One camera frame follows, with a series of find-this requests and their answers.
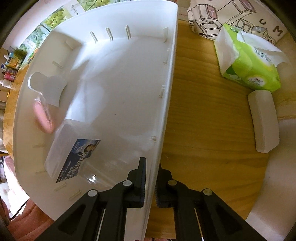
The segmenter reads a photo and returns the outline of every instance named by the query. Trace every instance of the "screw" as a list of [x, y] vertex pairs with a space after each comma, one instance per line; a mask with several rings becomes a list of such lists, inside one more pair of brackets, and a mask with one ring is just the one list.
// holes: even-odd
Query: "screw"
[[170, 185], [170, 186], [176, 186], [177, 185], [177, 181], [176, 180], [169, 180], [168, 181], [168, 185]]
[[96, 196], [98, 194], [98, 192], [96, 191], [96, 190], [90, 190], [89, 192], [88, 192], [88, 195], [90, 196], [90, 197], [94, 197], [94, 196]]
[[205, 189], [205, 190], [203, 190], [203, 193], [206, 196], [211, 196], [213, 194], [212, 190], [211, 189], [208, 189], [208, 188]]
[[122, 184], [124, 186], [128, 187], [128, 186], [132, 185], [132, 182], [130, 180], [125, 180]]

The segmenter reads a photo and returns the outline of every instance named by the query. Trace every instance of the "bottle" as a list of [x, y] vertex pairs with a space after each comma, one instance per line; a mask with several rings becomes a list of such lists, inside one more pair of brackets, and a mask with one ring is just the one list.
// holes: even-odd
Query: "bottle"
[[7, 67], [5, 66], [5, 64], [1, 64], [1, 69], [3, 69], [3, 71], [7, 71]]
[[3, 87], [11, 89], [13, 83], [9, 80], [0, 80], [0, 84], [2, 84]]
[[10, 80], [13, 82], [15, 80], [16, 75], [17, 75], [17, 70], [8, 68], [4, 74], [4, 79]]

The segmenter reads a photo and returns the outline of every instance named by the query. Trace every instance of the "white soap bar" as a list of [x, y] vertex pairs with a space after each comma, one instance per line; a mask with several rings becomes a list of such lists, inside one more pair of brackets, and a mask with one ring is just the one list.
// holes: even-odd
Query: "white soap bar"
[[90, 125], [64, 120], [55, 132], [44, 163], [47, 173], [55, 182], [77, 176], [81, 163], [90, 157], [99, 143], [99, 134]]
[[253, 118], [256, 150], [268, 153], [279, 144], [279, 124], [271, 92], [256, 90], [248, 95]]

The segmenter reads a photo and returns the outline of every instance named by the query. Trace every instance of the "grape poster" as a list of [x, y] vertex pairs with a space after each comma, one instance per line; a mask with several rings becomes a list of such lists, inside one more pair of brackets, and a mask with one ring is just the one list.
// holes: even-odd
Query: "grape poster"
[[[62, 22], [85, 11], [120, 1], [126, 0], [70, 0], [36, 26], [20, 48], [28, 53], [27, 56], [31, 56], [32, 53], [37, 52], [49, 33]], [[28, 63], [28, 59], [30, 58], [25, 58], [21, 68]]]

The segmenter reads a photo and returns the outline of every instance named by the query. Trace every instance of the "white eraser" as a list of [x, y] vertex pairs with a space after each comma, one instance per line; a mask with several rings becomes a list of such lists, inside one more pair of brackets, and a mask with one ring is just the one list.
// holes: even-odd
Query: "white eraser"
[[256, 150], [268, 153], [279, 144], [279, 124], [272, 94], [265, 90], [256, 90], [248, 95], [251, 109]]

